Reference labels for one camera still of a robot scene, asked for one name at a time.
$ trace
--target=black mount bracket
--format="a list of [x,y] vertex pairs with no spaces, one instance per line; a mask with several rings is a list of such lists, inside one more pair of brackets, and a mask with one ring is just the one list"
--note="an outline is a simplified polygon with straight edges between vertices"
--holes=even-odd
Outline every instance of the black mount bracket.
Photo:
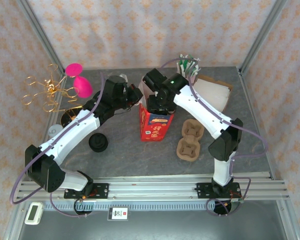
[[[92,196],[86,196],[87,199],[107,199],[109,192],[109,183],[93,183],[90,194]],[[81,191],[75,191],[73,189],[64,190],[64,199],[80,199],[83,197]]]
[[219,194],[215,192],[211,182],[199,182],[194,189],[198,199],[239,199],[241,198],[240,185],[237,182],[229,182]]

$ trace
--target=red box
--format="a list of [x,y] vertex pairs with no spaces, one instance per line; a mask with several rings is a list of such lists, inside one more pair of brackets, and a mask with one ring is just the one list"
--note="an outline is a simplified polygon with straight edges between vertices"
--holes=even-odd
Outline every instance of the red box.
[[150,113],[142,104],[139,104],[141,141],[162,141],[173,118],[174,114],[158,115]]

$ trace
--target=cardboard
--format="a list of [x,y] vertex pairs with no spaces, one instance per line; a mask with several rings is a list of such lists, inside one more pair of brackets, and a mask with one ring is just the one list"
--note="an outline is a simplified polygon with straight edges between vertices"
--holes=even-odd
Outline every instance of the cardboard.
[[189,162],[197,160],[200,153],[199,140],[204,135],[205,127],[195,119],[187,119],[182,126],[182,136],[176,147],[176,155]]
[[[217,89],[217,86],[213,86],[213,84],[223,86],[225,88]],[[231,84],[224,81],[214,80],[212,77],[202,74],[197,76],[193,87],[202,98],[204,98],[219,112],[223,112],[227,107],[230,94],[233,90],[233,86]]]

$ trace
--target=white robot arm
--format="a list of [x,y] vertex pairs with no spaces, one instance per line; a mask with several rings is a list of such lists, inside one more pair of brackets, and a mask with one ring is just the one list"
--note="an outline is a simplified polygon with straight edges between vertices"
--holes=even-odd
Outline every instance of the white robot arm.
[[[243,126],[242,121],[238,118],[232,120],[230,117],[225,116],[200,97],[196,91],[192,92],[188,80],[179,73],[166,78],[154,68],[144,76],[143,82],[153,92],[157,92],[155,98],[149,97],[149,105],[160,108],[161,112],[164,112],[165,109],[169,112],[172,103],[182,107],[194,116],[215,139],[208,147],[208,150],[214,157],[213,191],[220,195],[233,180],[232,176],[230,176],[230,166],[232,157],[236,154],[238,144],[241,141],[242,131],[220,121],[211,112],[221,117],[224,121],[239,127]],[[209,110],[198,102],[197,98]]]
[[56,136],[39,147],[31,145],[26,149],[25,165],[48,149],[27,171],[27,175],[47,192],[51,193],[62,188],[76,191],[76,196],[88,196],[93,190],[93,180],[83,172],[69,171],[59,166],[82,139],[111,118],[116,110],[131,108],[142,97],[141,91],[133,84],[128,87],[123,77],[110,76],[105,81],[99,105],[93,114],[90,114],[99,94],[97,92],[91,100],[87,101],[71,124]]
[[[203,98],[200,98],[212,111],[220,115],[227,122],[232,121],[228,116],[225,116],[213,106],[211,106]],[[193,96],[189,85],[184,86],[180,90],[180,94],[176,94],[173,102],[187,110],[192,116],[194,116],[211,134],[214,139],[220,137],[222,131],[225,131],[229,126],[224,122],[219,121],[208,110],[206,110]],[[231,158],[236,154],[235,151],[230,155],[228,161],[222,161],[214,158],[214,174],[213,180],[220,186],[225,186],[231,180],[229,175]]]

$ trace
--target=floral wall pattern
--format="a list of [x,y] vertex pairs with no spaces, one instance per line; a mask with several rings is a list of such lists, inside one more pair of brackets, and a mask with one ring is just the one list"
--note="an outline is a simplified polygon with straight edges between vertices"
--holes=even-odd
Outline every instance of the floral wall pattern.
[[3,238],[13,207],[11,188],[25,166],[25,149],[38,145],[48,114],[42,98],[29,106],[21,98],[30,91],[24,79],[49,77],[51,63],[37,36],[15,0],[0,1],[0,240]]
[[157,67],[180,53],[239,66],[275,0],[29,0],[61,62]]
[[288,0],[245,81],[300,224],[300,0]]

